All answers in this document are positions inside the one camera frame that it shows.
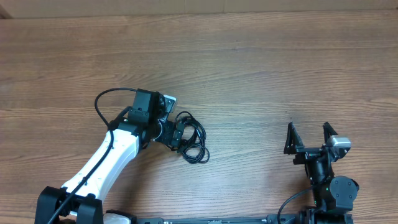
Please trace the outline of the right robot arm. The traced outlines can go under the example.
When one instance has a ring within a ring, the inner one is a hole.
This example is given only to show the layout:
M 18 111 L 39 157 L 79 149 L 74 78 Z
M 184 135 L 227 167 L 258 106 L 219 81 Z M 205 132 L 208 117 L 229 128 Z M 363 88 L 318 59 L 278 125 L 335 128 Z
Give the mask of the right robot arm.
M 332 126 L 323 124 L 324 143 L 305 147 L 293 123 L 288 124 L 284 154 L 294 155 L 293 164 L 303 165 L 310 187 L 288 198 L 277 213 L 278 223 L 353 223 L 349 214 L 359 191 L 359 184 L 346 176 L 336 176 L 332 163 L 342 159 L 351 149 L 351 141 L 339 135 Z M 314 205 L 304 208 L 292 218 L 281 215 L 292 200 L 312 192 Z

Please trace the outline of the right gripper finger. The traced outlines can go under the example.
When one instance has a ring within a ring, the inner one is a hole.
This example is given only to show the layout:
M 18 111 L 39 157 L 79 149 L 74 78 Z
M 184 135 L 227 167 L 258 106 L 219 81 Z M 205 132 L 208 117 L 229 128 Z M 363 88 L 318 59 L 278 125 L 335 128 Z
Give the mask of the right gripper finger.
M 299 136 L 294 123 L 290 122 L 288 124 L 287 139 L 284 146 L 284 154 L 298 154 L 304 149 L 304 143 Z
M 329 122 L 323 123 L 323 136 L 324 136 L 326 146 L 332 145 L 330 138 L 337 134 L 338 133 L 333 129 L 333 127 L 330 125 Z

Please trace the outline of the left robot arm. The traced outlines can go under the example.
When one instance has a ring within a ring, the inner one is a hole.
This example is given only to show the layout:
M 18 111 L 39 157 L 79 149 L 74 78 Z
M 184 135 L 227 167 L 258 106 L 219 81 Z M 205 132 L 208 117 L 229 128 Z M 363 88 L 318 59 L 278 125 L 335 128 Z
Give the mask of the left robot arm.
M 105 138 L 90 160 L 60 188 L 47 186 L 40 193 L 36 223 L 136 223 L 137 218 L 117 210 L 103 211 L 103 202 L 123 169 L 151 141 L 173 142 L 169 114 L 177 100 L 158 91 L 135 90 L 134 101 L 112 121 L 105 122 Z

